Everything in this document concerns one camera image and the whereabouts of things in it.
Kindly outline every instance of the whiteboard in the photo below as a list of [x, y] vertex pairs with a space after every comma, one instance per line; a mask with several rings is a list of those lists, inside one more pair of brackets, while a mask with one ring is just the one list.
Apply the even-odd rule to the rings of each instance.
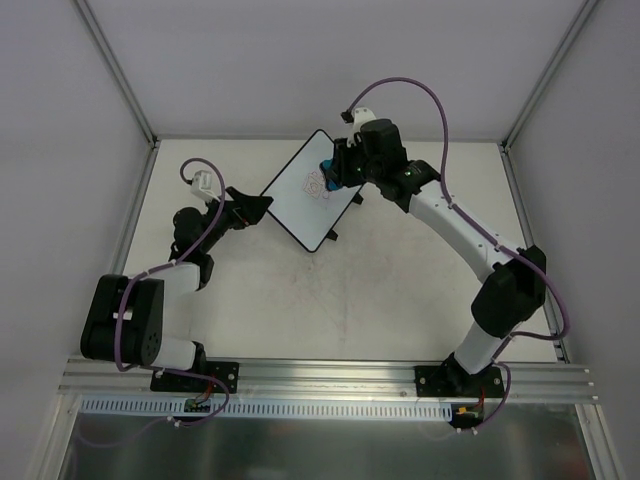
[[360, 187], [330, 192], [320, 163], [333, 156], [333, 141], [317, 130], [267, 186], [269, 213], [309, 252], [315, 252]]
[[[178, 177], [190, 157], [213, 161], [226, 184], [262, 192], [304, 140], [163, 140], [125, 273], [165, 262], [173, 214], [204, 210]], [[439, 166], [442, 143], [406, 142], [410, 159]], [[524, 243], [498, 147], [450, 145], [451, 191], [487, 224]], [[186, 172], [187, 177], [193, 173]], [[272, 217], [229, 231], [211, 250], [211, 281], [165, 311], [165, 332], [204, 344], [215, 357], [335, 360], [445, 359], [473, 322], [480, 284], [433, 230], [373, 185], [347, 208], [336, 242], [305, 251]], [[539, 311], [524, 325], [548, 333]], [[519, 338], [507, 361], [554, 362], [550, 342]]]

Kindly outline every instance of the table surface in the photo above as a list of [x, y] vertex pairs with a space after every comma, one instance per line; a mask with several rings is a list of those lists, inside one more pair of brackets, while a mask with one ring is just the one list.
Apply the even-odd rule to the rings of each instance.
[[[125, 267], [166, 262], [171, 219], [204, 210], [179, 176], [191, 157], [213, 161], [228, 186], [259, 194], [304, 141], [163, 140]], [[439, 168], [442, 144], [407, 142], [409, 158]], [[524, 244], [498, 148], [450, 145], [448, 181], [463, 203], [501, 235]], [[187, 170], [187, 176], [196, 170]], [[230, 231], [211, 250], [213, 276], [165, 310], [164, 331], [205, 345], [208, 356], [335, 360], [446, 358], [473, 319], [480, 284], [429, 227], [367, 185], [364, 203], [338, 222], [337, 242], [308, 253], [270, 216]], [[538, 311], [523, 326], [548, 333]], [[501, 359], [555, 362], [550, 342], [518, 339]]]

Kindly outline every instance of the black mounting plate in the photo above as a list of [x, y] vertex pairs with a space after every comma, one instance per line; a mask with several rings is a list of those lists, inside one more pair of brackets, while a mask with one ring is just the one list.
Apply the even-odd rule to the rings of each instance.
[[[237, 362], [206, 362], [203, 375], [213, 375], [234, 394], [238, 390], [238, 376], [240, 364]], [[160, 377], [155, 374], [151, 377], [150, 390], [152, 392], [168, 393], [202, 393], [207, 389], [207, 381], [197, 378], [183, 377], [172, 373], [163, 373]], [[213, 393], [223, 393], [222, 389], [214, 384]]]
[[462, 393], [456, 392], [453, 387], [448, 387], [443, 382], [430, 382], [434, 374], [441, 368], [440, 365], [417, 365], [413, 367], [416, 383], [416, 396], [423, 397], [449, 397], [449, 398], [477, 398], [484, 388], [485, 398], [504, 397], [504, 385], [499, 367], [489, 367], [481, 374], [469, 377], [469, 382]]

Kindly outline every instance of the white wall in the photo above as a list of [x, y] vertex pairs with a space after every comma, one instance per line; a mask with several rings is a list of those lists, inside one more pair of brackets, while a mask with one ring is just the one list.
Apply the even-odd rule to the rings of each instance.
[[[454, 139], [500, 140], [583, 0], [91, 0], [158, 134], [307, 137], [369, 83], [429, 84]], [[411, 86], [367, 104], [442, 136]]]
[[640, 3], [602, 2], [513, 157], [629, 478], [640, 477]]
[[2, 2], [0, 65], [0, 476], [19, 479], [146, 144], [71, 2]]

